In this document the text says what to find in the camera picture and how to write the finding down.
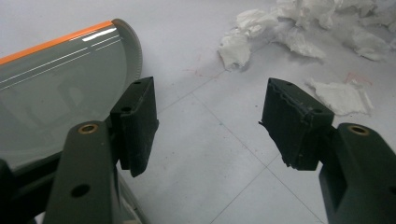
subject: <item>orange edge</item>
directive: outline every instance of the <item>orange edge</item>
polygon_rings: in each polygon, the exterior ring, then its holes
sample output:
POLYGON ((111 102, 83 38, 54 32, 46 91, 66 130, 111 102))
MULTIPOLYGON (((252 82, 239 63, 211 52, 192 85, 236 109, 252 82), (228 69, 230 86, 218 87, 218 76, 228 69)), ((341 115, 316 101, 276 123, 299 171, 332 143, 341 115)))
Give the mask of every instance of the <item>orange edge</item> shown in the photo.
POLYGON ((47 49, 47 48, 50 48, 50 47, 52 47, 52 46, 54 46, 54 45, 61 44, 61 43, 65 42, 65 41, 68 41, 68 40, 70 40, 70 39, 79 37, 79 36, 81 36, 81 35, 85 35, 85 34, 87 34, 87 33, 90 33, 90 32, 93 32, 93 31, 96 31, 96 30, 105 28, 105 27, 107 27, 107 26, 109 26, 109 25, 112 25, 112 24, 113 24, 113 23, 112 23, 111 21, 104 21, 104 22, 101 22, 101 23, 96 24, 96 25, 94 25, 94 26, 91 26, 91 27, 85 28, 85 29, 83 29, 83 30, 74 32, 74 33, 72 33, 72 34, 70 34, 70 35, 64 35, 64 36, 62 36, 62 37, 53 39, 53 40, 51 40, 51 41, 49 41, 49 42, 45 42, 45 43, 43 43, 43 44, 34 46, 34 47, 32 47, 32 48, 24 49, 24 50, 22 50, 22 51, 20 51, 20 52, 17 52, 17 53, 8 55, 8 56, 6 56, 6 57, 4 57, 4 58, 1 58, 1 59, 0 59, 0 65, 1 65, 1 64, 4 64, 4 63, 9 63, 9 62, 14 61, 14 60, 17 60, 17 59, 19 59, 19 58, 21 58, 21 57, 24 57, 24 56, 26 56, 26 55, 29 55, 29 54, 38 52, 38 51, 40 51, 40 50, 42 50, 42 49, 47 49))

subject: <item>dustpan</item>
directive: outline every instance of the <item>dustpan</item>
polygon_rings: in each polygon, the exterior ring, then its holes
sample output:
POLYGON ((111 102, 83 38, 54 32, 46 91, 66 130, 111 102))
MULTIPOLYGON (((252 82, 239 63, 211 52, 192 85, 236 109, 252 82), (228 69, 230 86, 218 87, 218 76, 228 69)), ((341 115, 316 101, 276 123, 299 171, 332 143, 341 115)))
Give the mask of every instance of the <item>dustpan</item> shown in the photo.
POLYGON ((17 168, 61 151, 70 128, 108 116, 141 68, 139 40, 118 19, 0 59, 0 158, 17 168))

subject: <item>orange strip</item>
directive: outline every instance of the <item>orange strip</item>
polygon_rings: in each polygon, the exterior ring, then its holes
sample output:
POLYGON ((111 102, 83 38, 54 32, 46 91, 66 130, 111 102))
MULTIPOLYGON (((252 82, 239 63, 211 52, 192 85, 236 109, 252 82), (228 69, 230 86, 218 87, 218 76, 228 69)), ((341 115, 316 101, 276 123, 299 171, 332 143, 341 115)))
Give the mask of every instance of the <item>orange strip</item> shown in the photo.
POLYGON ((49 42, 34 46, 32 48, 24 49, 24 50, 22 50, 20 52, 17 52, 17 53, 8 55, 8 56, 6 56, 4 58, 1 58, 0 59, 0 65, 4 64, 4 63, 9 63, 9 62, 14 61, 14 60, 17 60, 17 59, 19 59, 21 57, 24 57, 26 55, 38 52, 38 51, 40 51, 42 49, 47 49, 47 48, 50 48, 50 47, 52 47, 54 45, 61 44, 61 43, 65 42, 65 41, 68 41, 70 39, 76 38, 76 37, 81 36, 81 35, 85 35, 85 34, 90 33, 92 31, 102 29, 102 28, 107 27, 107 26, 112 25, 112 24, 113 23, 111 23, 111 21, 104 21, 102 23, 96 24, 96 25, 88 27, 86 29, 74 32, 73 34, 64 35, 62 37, 53 39, 53 40, 51 40, 49 42))

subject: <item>screw hole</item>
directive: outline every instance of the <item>screw hole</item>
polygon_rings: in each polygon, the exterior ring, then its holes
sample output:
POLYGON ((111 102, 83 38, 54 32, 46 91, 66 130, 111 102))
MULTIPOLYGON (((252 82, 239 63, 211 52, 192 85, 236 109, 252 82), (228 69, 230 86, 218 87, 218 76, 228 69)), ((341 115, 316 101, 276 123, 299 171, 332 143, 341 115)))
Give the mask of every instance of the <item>screw hole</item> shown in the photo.
POLYGON ((364 136, 369 135, 370 133, 367 129, 356 125, 348 126, 348 129, 355 134, 364 135, 364 136))
POLYGON ((90 191, 90 186, 83 184, 73 188, 71 194, 73 198, 79 198, 87 194, 89 191, 90 191))
POLYGON ((389 187, 389 190, 392 194, 396 195, 396 186, 389 187))
POLYGON ((125 106, 125 107, 123 107, 121 110, 122 110, 123 112, 130 112, 130 111, 132 110, 132 108, 129 107, 129 106, 125 106))
POLYGON ((96 124, 86 124, 84 126, 81 126, 78 129, 78 132, 82 134, 94 133, 96 132, 96 130, 98 130, 98 128, 99 126, 97 126, 96 124))

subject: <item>pile of crumpled tissue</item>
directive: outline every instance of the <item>pile of crumpled tissue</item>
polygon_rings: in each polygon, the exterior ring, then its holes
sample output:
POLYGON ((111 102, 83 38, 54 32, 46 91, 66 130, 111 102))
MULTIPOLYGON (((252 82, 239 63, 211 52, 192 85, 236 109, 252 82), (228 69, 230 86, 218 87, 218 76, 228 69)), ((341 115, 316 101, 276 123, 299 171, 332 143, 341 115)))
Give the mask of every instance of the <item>pile of crumpled tissue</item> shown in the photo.
MULTIPOLYGON (((291 51, 312 58, 323 59, 325 53, 315 45, 305 41, 304 31, 309 30, 312 21, 326 30, 333 28, 334 12, 349 7, 356 8, 361 17, 370 12, 374 16, 361 19, 362 25, 383 24, 389 30, 396 30, 396 3, 393 7, 376 8, 373 0, 277 0, 276 7, 269 12, 251 9, 236 17, 236 28, 221 39, 219 54, 227 70, 243 67, 250 57, 249 39, 262 33, 275 33, 272 41, 284 44, 291 51), (287 26, 279 18, 292 19, 295 26, 287 26)), ((380 37, 373 35, 359 26, 337 27, 336 37, 346 46, 367 59, 379 61, 385 53, 395 45, 386 43, 380 37)))

